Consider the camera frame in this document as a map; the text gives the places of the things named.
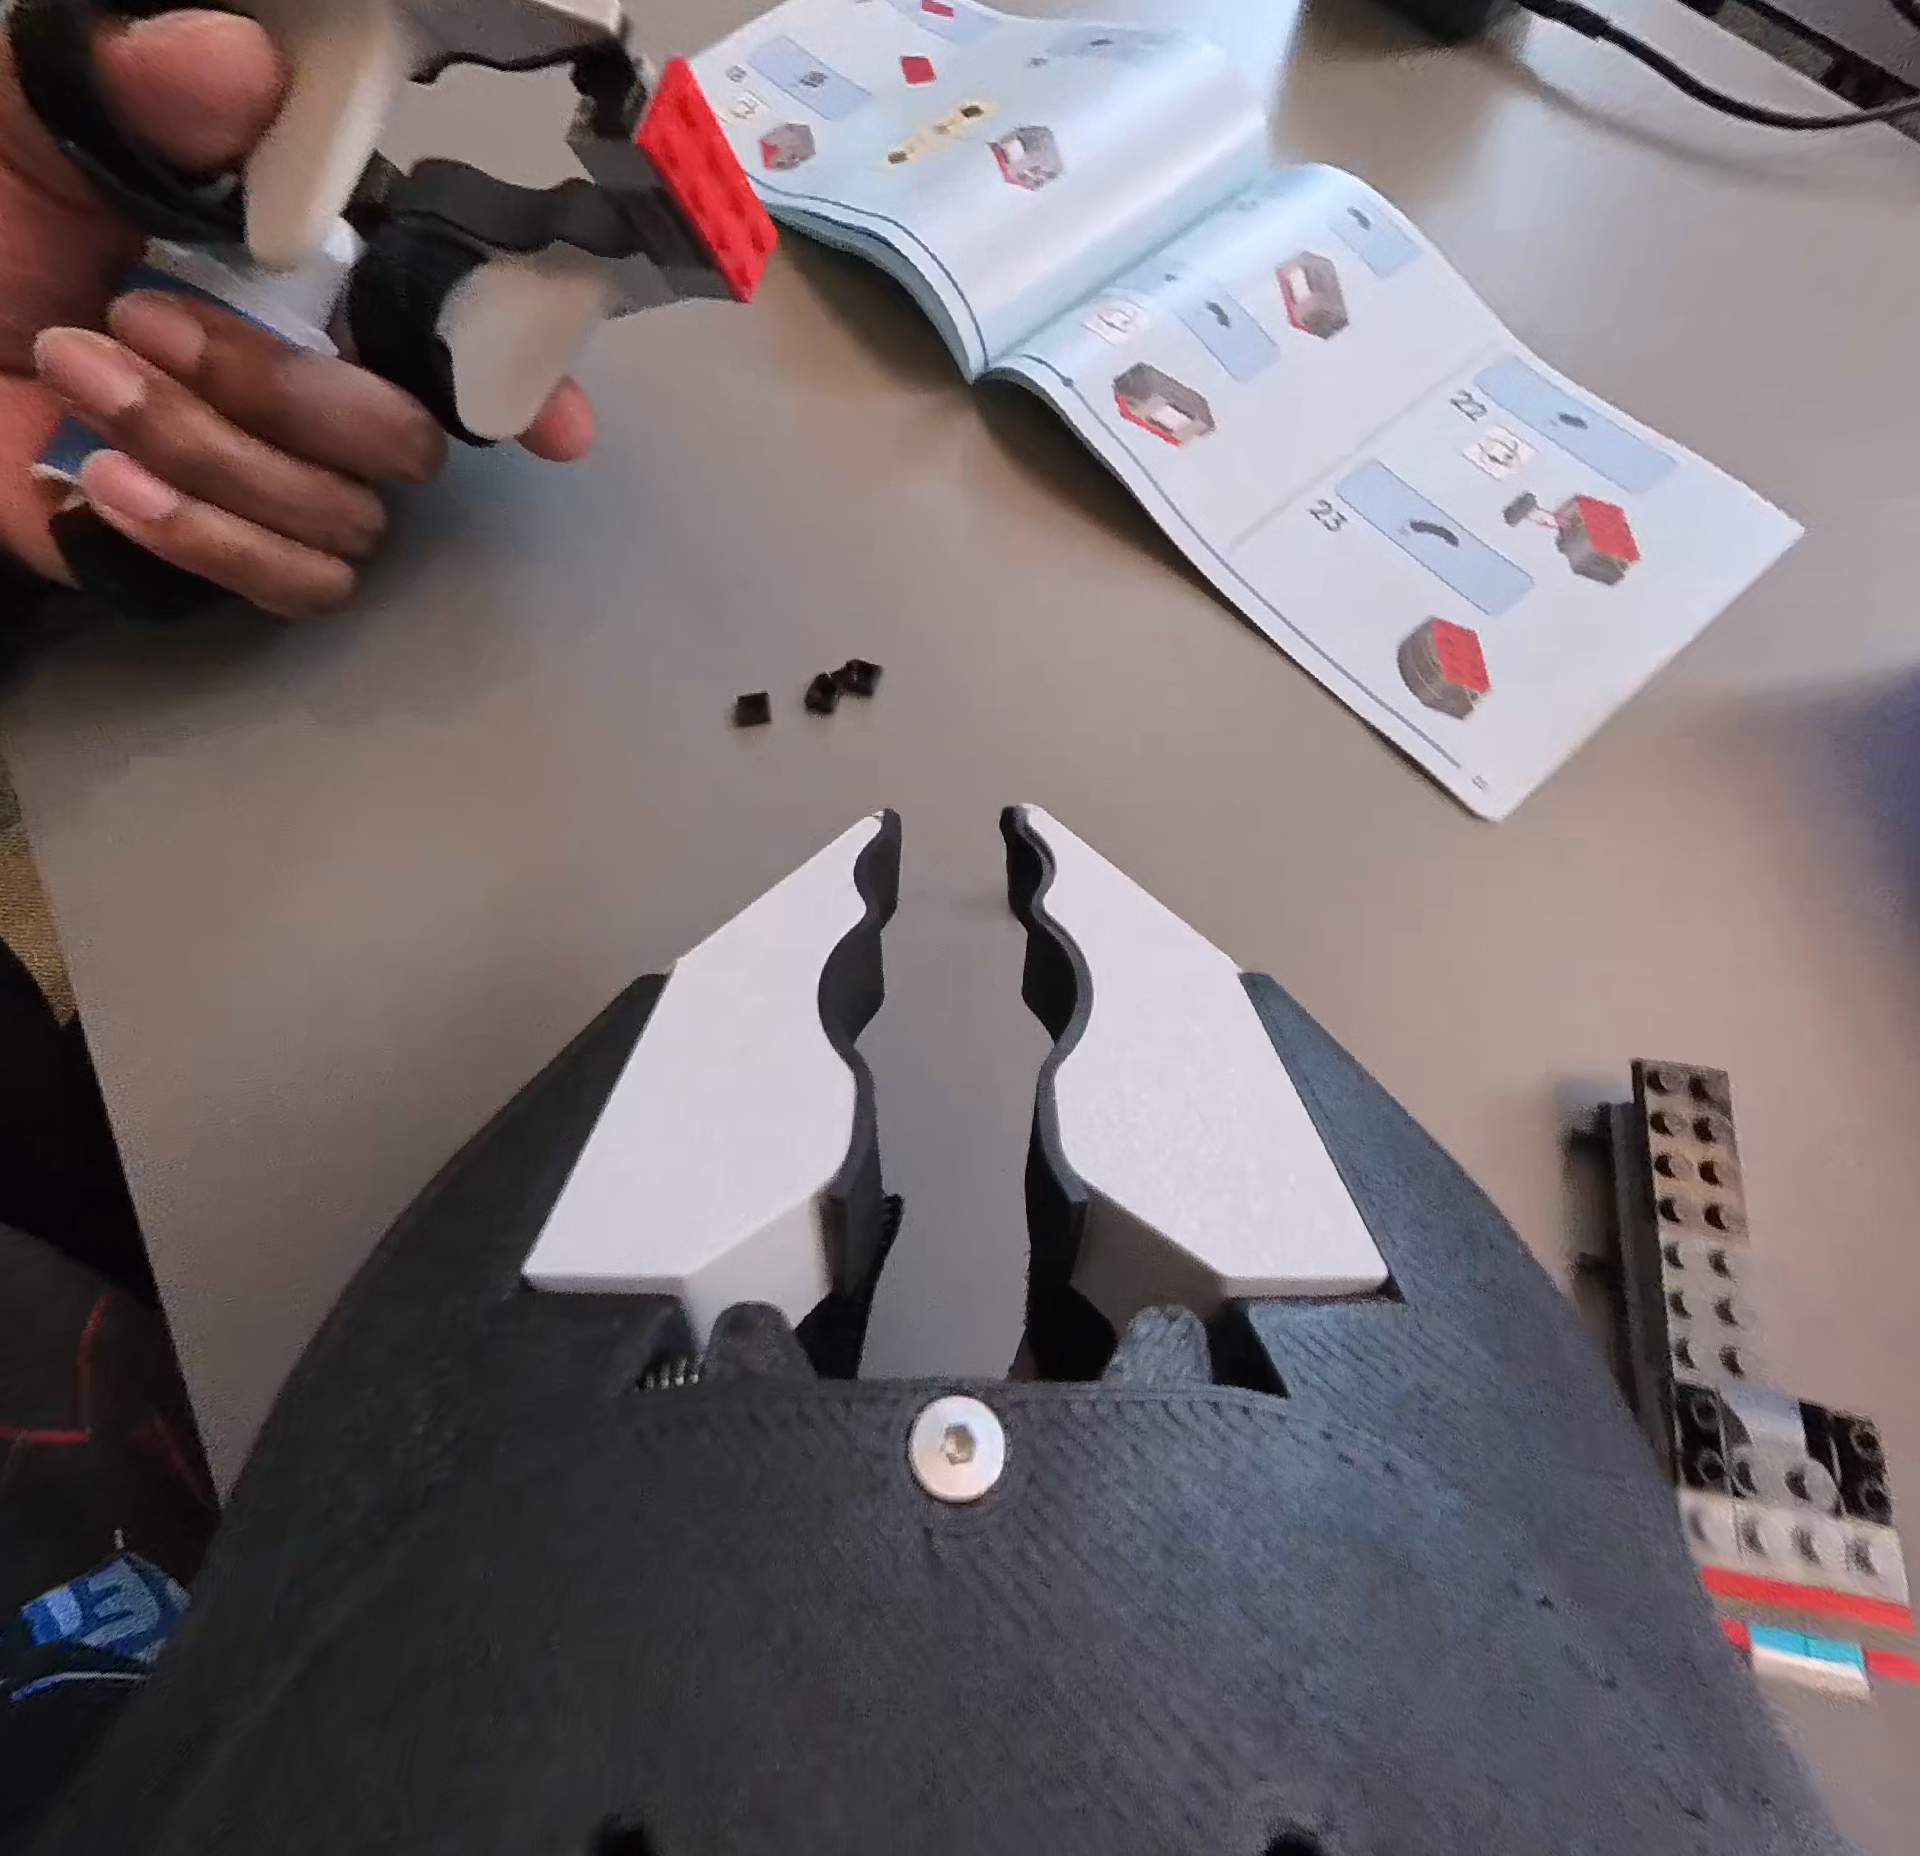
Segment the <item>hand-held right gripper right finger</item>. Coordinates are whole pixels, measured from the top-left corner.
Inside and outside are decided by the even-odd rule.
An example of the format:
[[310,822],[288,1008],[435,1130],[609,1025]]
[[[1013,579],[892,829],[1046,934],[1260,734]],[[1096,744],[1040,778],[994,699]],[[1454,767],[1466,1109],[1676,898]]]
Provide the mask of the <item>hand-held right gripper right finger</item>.
[[1373,1299],[1388,1264],[1247,972],[1037,804],[1001,814],[1020,998],[1042,1025],[1025,1162],[1030,1354],[1108,1354],[1148,1307],[1220,1325]]

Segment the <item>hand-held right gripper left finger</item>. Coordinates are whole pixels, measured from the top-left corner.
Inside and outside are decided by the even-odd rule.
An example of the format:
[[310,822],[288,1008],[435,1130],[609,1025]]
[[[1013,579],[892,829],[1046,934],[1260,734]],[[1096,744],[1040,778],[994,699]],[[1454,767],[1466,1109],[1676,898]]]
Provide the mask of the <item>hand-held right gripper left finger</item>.
[[874,1078],[900,816],[852,822],[679,957],[523,1264],[541,1292],[864,1333],[888,1248]]

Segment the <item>red and grey brick assembly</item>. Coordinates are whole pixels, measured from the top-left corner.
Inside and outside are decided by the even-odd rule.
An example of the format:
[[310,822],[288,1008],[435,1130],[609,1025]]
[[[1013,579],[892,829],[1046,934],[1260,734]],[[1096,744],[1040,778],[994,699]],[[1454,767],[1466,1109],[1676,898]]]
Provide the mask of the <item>red and grey brick assembly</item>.
[[637,257],[674,299],[749,303],[778,235],[696,70],[601,45],[572,60],[570,80],[568,145],[612,196]]

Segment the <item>grey desk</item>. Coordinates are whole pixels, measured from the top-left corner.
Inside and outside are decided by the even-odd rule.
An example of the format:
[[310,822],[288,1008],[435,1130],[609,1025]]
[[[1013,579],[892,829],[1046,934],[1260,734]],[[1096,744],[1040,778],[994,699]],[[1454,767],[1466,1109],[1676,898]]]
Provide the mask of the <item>grey desk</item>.
[[[1480,822],[1227,613],[1016,386],[779,237],[751,308],[585,356],[572,468],[457,453],[334,619],[56,651],[4,702],[35,864],[215,1479],[375,1238],[637,974],[901,818],[876,1375],[997,1375],[1046,1050],[998,811],[1272,974],[1555,1276],[1566,1131],[1730,1074],[1775,1380],[1867,1411],[1915,1555],[1915,145],[1708,114],[1517,19],[981,0],[1210,39],[1280,163],[1393,200],[1522,344],[1804,535]],[[815,717],[846,661],[872,699]],[[770,724],[730,723],[743,692]]]

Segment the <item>person's left hand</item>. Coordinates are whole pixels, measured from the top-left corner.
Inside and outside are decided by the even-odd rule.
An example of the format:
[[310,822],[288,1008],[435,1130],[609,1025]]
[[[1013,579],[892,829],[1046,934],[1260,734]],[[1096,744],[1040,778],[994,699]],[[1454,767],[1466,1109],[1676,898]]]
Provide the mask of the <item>person's left hand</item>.
[[276,619],[340,609],[386,533],[386,487],[437,477],[445,428],[224,308],[115,297],[144,237],[41,129],[9,45],[3,95],[4,589],[73,582],[35,479],[71,416],[103,442],[82,499],[110,533]]

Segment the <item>person's black clothing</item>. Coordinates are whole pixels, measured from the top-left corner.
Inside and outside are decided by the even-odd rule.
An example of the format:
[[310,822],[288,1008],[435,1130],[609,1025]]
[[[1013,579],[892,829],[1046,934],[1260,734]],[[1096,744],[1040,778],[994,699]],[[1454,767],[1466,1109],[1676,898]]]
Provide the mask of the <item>person's black clothing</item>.
[[53,1760],[152,1672],[218,1517],[83,1032],[4,948],[4,1760]]

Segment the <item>light blue instruction booklet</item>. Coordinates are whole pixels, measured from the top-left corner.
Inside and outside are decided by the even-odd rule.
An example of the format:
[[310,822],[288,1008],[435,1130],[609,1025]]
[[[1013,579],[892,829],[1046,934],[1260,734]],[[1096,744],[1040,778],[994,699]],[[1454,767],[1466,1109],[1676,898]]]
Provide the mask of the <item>light blue instruction booklet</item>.
[[1216,45],[784,0],[694,58],[775,224],[1034,393],[1237,615],[1484,819],[1802,526],[1526,352]]

